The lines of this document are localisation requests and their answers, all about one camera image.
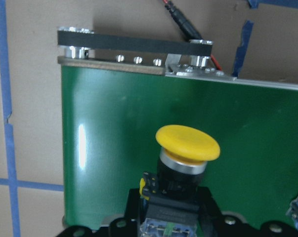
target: wire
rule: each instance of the wire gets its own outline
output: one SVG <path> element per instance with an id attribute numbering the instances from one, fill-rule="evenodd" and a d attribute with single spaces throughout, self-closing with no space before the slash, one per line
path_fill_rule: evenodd
<path id="1" fill-rule="evenodd" d="M 163 0 L 165 3 L 165 8 L 170 12 L 171 17 L 182 30 L 184 35 L 189 40 L 202 40 L 203 37 L 200 33 L 195 29 L 193 24 L 185 17 L 185 15 L 173 4 L 172 1 Z M 218 61 L 215 59 L 213 55 L 211 55 L 211 60 L 216 67 L 217 70 L 222 71 L 222 68 Z"/>
<path id="2" fill-rule="evenodd" d="M 220 64 L 218 63 L 218 61 L 216 60 L 216 58 L 211 54 L 210 55 L 210 59 L 212 60 L 214 66 L 216 67 L 217 70 L 222 71 L 222 67 L 220 66 Z"/>

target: red wire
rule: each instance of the red wire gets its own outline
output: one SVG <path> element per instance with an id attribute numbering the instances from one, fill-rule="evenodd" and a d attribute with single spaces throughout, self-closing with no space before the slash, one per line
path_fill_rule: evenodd
<path id="1" fill-rule="evenodd" d="M 214 66 L 216 67 L 217 70 L 222 71 L 222 67 L 220 66 L 220 64 L 218 63 L 218 61 L 215 59 L 215 57 L 211 54 L 210 58 L 214 64 Z"/>

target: silver screw head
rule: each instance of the silver screw head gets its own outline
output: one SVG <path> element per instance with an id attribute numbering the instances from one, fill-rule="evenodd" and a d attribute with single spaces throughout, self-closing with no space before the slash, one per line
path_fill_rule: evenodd
<path id="1" fill-rule="evenodd" d="M 274 233 L 281 233 L 283 231 L 282 227 L 277 224 L 270 224 L 269 229 Z"/>
<path id="2" fill-rule="evenodd" d="M 59 27 L 59 31 L 69 31 L 69 32 L 78 32 L 85 34 L 95 34 L 93 30 L 85 29 L 85 28 L 77 28 L 77 27 Z"/>
<path id="3" fill-rule="evenodd" d="M 228 225 L 234 225 L 237 221 L 232 216 L 227 216 L 224 218 L 224 222 Z"/>
<path id="4" fill-rule="evenodd" d="M 297 213 L 293 212 L 293 213 L 292 213 L 292 218 L 293 218 L 293 219 L 297 219 L 297 218 L 298 218 Z"/>
<path id="5" fill-rule="evenodd" d="M 222 71 L 217 71 L 217 72 L 216 72 L 216 75 L 217 75 L 218 77 L 221 77 L 221 76 L 224 75 L 224 72 L 222 72 Z"/>
<path id="6" fill-rule="evenodd" d="M 153 65 L 160 67 L 162 65 L 162 59 L 160 59 L 160 58 L 153 59 Z"/>
<path id="7" fill-rule="evenodd" d="M 214 71 L 216 71 L 215 68 L 205 68 L 205 73 L 213 73 Z"/>
<path id="8" fill-rule="evenodd" d="M 189 41 L 190 43 L 200 43 L 205 45 L 213 45 L 213 42 L 210 40 L 204 40 L 204 39 L 191 39 Z"/>
<path id="9" fill-rule="evenodd" d="M 187 68 L 185 69 L 185 71 L 188 72 L 188 73 L 191 73 L 191 72 L 194 71 L 194 69 L 193 69 L 193 67 L 187 67 Z"/>
<path id="10" fill-rule="evenodd" d="M 124 60 L 125 60 L 124 55 L 119 54 L 119 55 L 116 56 L 116 61 L 117 62 L 122 63 Z"/>
<path id="11" fill-rule="evenodd" d="M 84 47 L 65 47 L 65 57 L 76 59 L 88 59 L 88 48 Z"/>
<path id="12" fill-rule="evenodd" d="M 142 61 L 143 61 L 143 58 L 142 58 L 142 57 L 137 56 L 137 57 L 134 57 L 134 58 L 133 58 L 133 62 L 134 62 L 135 64 L 141 64 Z"/>

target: cable connector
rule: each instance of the cable connector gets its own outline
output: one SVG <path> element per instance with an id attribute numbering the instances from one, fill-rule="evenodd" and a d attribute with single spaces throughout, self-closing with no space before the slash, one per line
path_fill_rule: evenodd
<path id="1" fill-rule="evenodd" d="M 171 17 L 182 30 L 188 40 L 202 40 L 202 36 L 194 28 L 192 23 L 184 16 L 184 14 L 174 6 L 172 1 L 165 3 L 165 8 L 170 12 Z"/>

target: hex bolt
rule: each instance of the hex bolt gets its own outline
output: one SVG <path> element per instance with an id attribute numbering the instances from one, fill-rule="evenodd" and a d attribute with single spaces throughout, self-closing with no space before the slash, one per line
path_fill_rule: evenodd
<path id="1" fill-rule="evenodd" d="M 270 224 L 269 229 L 274 233 L 281 233 L 283 231 L 282 227 L 277 224 Z"/>
<path id="2" fill-rule="evenodd" d="M 224 222 L 228 225 L 234 225 L 234 224 L 236 224 L 237 221 L 232 216 L 226 216 L 224 218 Z"/>
<path id="3" fill-rule="evenodd" d="M 190 40 L 191 43 L 200 43 L 200 44 L 205 44 L 205 45 L 212 45 L 213 42 L 209 41 L 209 40 L 203 40 L 203 39 L 191 39 Z M 210 57 L 208 56 L 196 56 L 196 55 L 191 55 L 190 56 L 190 65 L 194 66 L 194 67 L 201 67 L 201 68 L 205 68 L 207 65 L 207 60 Z"/>
<path id="4" fill-rule="evenodd" d="M 84 34 L 94 34 L 94 31 L 84 28 L 76 28 L 76 27 L 61 27 L 60 31 L 69 31 L 69 32 L 78 32 Z M 73 58 L 73 59 L 88 59 L 88 50 L 90 48 L 86 47 L 74 47 L 74 46 L 66 46 L 65 47 L 65 57 Z"/>
<path id="5" fill-rule="evenodd" d="M 122 62 L 124 62 L 124 60 L 125 60 L 125 56 L 124 55 L 119 54 L 119 55 L 116 56 L 116 61 L 118 63 L 122 63 Z"/>
<path id="6" fill-rule="evenodd" d="M 160 58 L 153 59 L 153 65 L 160 67 L 162 65 L 162 59 L 160 59 Z"/>
<path id="7" fill-rule="evenodd" d="M 135 64 L 141 64 L 142 61 L 143 61 L 143 58 L 142 58 L 142 57 L 139 57 L 139 56 L 134 57 L 134 59 L 133 59 L 133 62 L 134 62 Z"/>

